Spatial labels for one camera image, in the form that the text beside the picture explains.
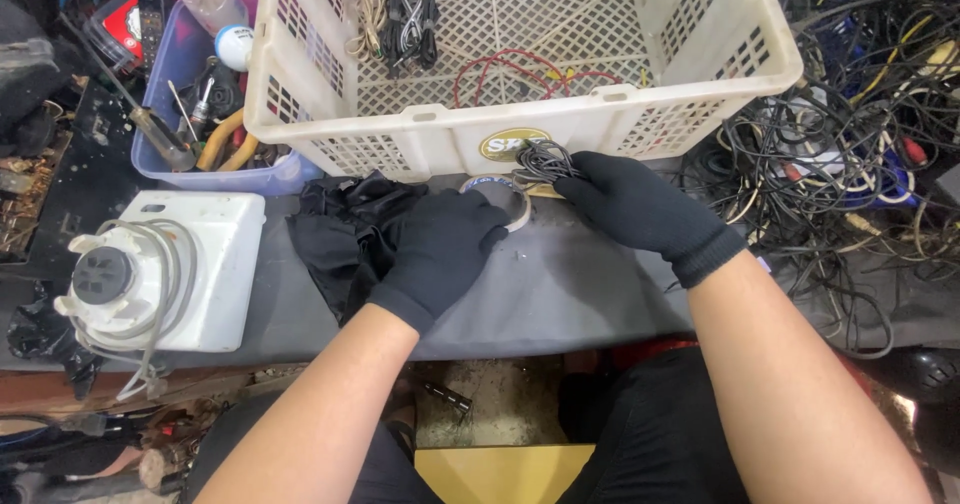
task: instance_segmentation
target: forearm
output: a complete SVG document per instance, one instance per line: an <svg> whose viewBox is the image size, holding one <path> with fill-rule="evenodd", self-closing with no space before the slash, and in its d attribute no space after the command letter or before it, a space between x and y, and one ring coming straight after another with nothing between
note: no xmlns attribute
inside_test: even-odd
<svg viewBox="0 0 960 504"><path fill-rule="evenodd" d="M749 252L689 295L726 440L754 504L930 501L897 435Z"/></svg>
<svg viewBox="0 0 960 504"><path fill-rule="evenodd" d="M197 503L346 502L418 339L367 304L244 436Z"/></svg>

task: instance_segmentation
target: gray work surface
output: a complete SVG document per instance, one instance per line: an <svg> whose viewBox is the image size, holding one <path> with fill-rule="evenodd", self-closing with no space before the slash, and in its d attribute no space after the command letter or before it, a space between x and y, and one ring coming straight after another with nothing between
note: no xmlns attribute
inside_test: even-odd
<svg viewBox="0 0 960 504"><path fill-rule="evenodd" d="M465 176L442 176L431 189L459 187ZM243 344L235 352L163 352L168 366L297 363L313 359L338 331L336 320L294 253L285 216L299 207L295 196L268 198ZM502 241L480 279L414 350L413 360L504 358L567 352L630 343L692 330L687 293L673 286L670 265L654 253L631 251L587 227L563 200L534 198L531 221ZM866 269L870 263L861 263ZM788 288L796 270L778 278ZM865 291L894 311L896 344L958 338L951 305L955 285L902 279L895 305L894 272L856 274ZM29 284L23 285L29 295ZM11 297L4 295L0 321ZM815 327L834 319L822 294L798 306ZM20 302L29 301L29 297ZM876 313L860 303L861 344L885 340ZM825 330L830 335L834 330ZM843 345L846 330L831 340ZM14 358L0 349L0 368L59 370L58 365ZM126 371L124 363L104 370Z"/></svg>

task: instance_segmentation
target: white plastic crate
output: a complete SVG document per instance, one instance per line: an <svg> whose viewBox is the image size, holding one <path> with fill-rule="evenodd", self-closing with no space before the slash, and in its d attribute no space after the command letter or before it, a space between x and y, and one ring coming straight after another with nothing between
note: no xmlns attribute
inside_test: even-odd
<svg viewBox="0 0 960 504"><path fill-rule="evenodd" d="M331 175L505 173L516 166L501 151L535 136L573 152L675 157L803 73L777 0L438 0L436 68L392 81L382 61L346 54L355 1L259 0L257 11L246 129ZM504 48L624 83L578 79L575 96L540 101L535 81L493 65L474 108L480 65L461 82L469 104L454 109L460 69Z"/></svg>

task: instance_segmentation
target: plastic bottle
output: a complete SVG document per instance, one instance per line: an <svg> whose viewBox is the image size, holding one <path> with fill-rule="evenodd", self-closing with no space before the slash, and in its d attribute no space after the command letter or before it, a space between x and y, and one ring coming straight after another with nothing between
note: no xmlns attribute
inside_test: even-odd
<svg viewBox="0 0 960 504"><path fill-rule="evenodd" d="M250 15L241 0L183 0L183 4L211 37L229 25L250 25Z"/></svg>

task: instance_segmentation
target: black pants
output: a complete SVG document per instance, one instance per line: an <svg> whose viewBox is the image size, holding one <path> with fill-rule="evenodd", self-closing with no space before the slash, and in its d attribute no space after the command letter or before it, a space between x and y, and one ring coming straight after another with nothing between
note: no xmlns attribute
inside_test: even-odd
<svg viewBox="0 0 960 504"><path fill-rule="evenodd" d="M706 369L700 349L690 347L663 352L615 382L566 377L559 390L560 423L570 441L597 446L560 503L749 503ZM261 395L217 420L201 443L183 502L193 502L278 396ZM382 424L373 437L352 503L441 501Z"/></svg>

